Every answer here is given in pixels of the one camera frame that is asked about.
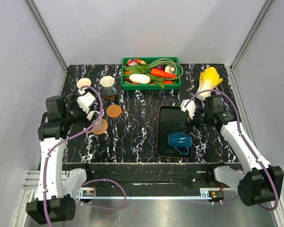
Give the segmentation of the dark blue cup front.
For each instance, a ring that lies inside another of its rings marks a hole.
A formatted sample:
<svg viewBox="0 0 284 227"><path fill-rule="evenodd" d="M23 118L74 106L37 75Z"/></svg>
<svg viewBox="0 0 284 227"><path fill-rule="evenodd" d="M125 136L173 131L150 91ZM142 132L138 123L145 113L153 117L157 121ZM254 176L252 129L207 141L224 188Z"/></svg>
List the dark blue cup front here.
<svg viewBox="0 0 284 227"><path fill-rule="evenodd" d="M168 135L168 145L181 155L188 155L192 146L191 137L184 132L174 132Z"/></svg>

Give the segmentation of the pink cup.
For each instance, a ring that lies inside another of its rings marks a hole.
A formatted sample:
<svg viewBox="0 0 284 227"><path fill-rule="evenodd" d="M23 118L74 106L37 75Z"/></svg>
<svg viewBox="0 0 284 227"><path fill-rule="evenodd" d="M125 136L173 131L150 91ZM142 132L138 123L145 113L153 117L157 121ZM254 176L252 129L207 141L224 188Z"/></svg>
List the pink cup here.
<svg viewBox="0 0 284 227"><path fill-rule="evenodd" d="M105 124L102 120L102 117L99 111L89 112L89 114L87 115L87 119L95 123L93 128L91 129L92 133L102 134L104 132Z"/></svg>

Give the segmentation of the woven rattan coaster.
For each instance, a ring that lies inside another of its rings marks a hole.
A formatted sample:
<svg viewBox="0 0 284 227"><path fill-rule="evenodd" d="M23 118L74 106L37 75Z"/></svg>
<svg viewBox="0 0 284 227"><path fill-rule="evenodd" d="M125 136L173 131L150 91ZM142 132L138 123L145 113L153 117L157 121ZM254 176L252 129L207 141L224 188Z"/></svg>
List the woven rattan coaster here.
<svg viewBox="0 0 284 227"><path fill-rule="evenodd" d="M108 123L105 119L100 119L92 128L91 132L94 134L103 134L108 128Z"/></svg>

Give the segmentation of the white cup dark body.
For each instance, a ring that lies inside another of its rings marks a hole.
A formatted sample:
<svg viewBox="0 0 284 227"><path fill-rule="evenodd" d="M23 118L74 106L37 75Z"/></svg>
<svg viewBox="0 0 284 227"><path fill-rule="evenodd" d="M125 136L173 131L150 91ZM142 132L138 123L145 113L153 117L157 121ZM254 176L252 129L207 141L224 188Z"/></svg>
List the white cup dark body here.
<svg viewBox="0 0 284 227"><path fill-rule="evenodd" d="M77 82L77 88L82 89L84 86L91 86L91 80L89 78L81 78Z"/></svg>

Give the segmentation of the light brown wooden coaster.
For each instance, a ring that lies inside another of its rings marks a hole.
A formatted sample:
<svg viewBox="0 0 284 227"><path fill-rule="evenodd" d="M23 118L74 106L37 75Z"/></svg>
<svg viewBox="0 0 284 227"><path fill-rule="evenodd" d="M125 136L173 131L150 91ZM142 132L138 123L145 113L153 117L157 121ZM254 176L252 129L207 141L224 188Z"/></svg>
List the light brown wooden coaster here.
<svg viewBox="0 0 284 227"><path fill-rule="evenodd" d="M111 118L116 118L118 116L121 115L122 113L122 109L119 105L110 105L107 109L106 109L106 113L109 117Z"/></svg>

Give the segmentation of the dark walnut coaster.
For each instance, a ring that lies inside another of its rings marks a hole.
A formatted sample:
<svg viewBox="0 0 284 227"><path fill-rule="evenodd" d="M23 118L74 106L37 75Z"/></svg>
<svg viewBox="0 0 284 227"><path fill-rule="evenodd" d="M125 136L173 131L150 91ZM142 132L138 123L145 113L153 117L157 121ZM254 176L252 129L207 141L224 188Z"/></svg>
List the dark walnut coaster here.
<svg viewBox="0 0 284 227"><path fill-rule="evenodd" d="M115 95L111 95L111 96L109 96L109 95L107 95L107 94L103 94L103 97L106 99L106 100L113 100L113 99L115 99L116 98L116 96L117 96L117 94L115 94Z"/></svg>

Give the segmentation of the grey blue cup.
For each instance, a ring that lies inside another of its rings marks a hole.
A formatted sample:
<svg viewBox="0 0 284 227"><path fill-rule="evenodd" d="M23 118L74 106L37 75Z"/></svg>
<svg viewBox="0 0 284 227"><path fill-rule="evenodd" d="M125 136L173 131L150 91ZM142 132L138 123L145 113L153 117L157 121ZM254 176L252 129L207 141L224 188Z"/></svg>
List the grey blue cup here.
<svg viewBox="0 0 284 227"><path fill-rule="evenodd" d="M114 96L117 94L117 89L115 87L115 79L111 76L104 76L100 80L100 84L103 87L104 94L107 96Z"/></svg>

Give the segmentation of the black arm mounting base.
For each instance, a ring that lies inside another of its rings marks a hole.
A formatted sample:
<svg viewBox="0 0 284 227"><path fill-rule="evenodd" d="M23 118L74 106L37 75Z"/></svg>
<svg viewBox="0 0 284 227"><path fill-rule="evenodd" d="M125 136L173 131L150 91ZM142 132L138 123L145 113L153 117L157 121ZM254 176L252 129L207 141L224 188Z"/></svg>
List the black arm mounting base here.
<svg viewBox="0 0 284 227"><path fill-rule="evenodd" d="M209 171L212 164L195 163L64 163L62 169L87 170L88 180L106 178L119 183L127 196L195 196L200 188L220 190Z"/></svg>

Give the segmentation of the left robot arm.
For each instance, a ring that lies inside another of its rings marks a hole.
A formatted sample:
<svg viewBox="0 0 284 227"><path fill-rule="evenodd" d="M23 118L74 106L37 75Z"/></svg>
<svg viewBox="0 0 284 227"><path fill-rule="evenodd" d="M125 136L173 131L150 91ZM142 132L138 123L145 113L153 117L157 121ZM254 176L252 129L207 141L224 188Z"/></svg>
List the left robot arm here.
<svg viewBox="0 0 284 227"><path fill-rule="evenodd" d="M88 112L94 102L93 96L75 96L68 105L63 96L45 101L46 112L37 130L41 147L39 182L34 200L26 205L27 214L40 225L73 220L80 187L93 182L93 175L84 168L70 170L63 181L62 157L71 126L91 125Z"/></svg>

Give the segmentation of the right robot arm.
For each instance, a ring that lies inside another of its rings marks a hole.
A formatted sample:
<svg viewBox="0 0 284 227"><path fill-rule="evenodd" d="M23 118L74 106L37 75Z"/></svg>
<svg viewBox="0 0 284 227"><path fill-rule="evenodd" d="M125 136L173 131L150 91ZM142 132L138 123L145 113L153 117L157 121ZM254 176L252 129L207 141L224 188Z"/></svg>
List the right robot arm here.
<svg viewBox="0 0 284 227"><path fill-rule="evenodd" d="M215 127L229 143L239 158L242 172L219 164L206 175L211 187L223 183L236 191L246 206L258 205L268 211L275 211L279 205L284 172L279 166L272 166L258 151L243 129L240 116L233 101L223 92L207 97L207 110L199 111L192 96L180 104L192 125Z"/></svg>

